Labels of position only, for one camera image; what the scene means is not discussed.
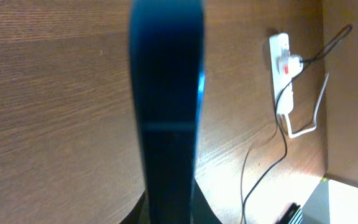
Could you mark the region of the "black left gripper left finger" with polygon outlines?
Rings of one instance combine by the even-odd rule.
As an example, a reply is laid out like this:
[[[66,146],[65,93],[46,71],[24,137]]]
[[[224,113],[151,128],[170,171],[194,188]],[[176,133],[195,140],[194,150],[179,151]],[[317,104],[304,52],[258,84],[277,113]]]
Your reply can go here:
[[[143,192],[137,203],[135,204],[134,208],[119,224],[138,224],[145,199],[146,193]]]

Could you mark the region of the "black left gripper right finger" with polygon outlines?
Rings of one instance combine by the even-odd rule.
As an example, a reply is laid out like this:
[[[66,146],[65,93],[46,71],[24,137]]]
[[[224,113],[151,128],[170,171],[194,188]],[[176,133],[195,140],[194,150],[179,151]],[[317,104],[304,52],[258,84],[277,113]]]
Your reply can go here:
[[[193,224],[221,224],[221,221],[209,206],[209,203],[202,193],[196,180],[194,180],[193,202],[191,210]]]

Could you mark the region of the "blue Samsung smartphone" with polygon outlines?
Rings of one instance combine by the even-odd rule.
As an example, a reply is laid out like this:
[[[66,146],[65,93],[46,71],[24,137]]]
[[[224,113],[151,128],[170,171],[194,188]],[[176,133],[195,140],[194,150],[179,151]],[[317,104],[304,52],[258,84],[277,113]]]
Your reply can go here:
[[[190,223],[204,93],[203,1],[134,1],[132,91],[152,223]]]

